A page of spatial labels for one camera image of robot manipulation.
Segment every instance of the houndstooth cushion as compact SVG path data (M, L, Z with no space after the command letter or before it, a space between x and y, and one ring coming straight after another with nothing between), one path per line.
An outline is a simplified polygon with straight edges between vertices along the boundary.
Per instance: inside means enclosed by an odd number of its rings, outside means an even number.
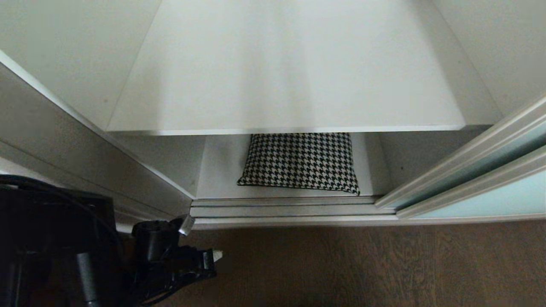
M253 134L237 184L360 195L348 133Z

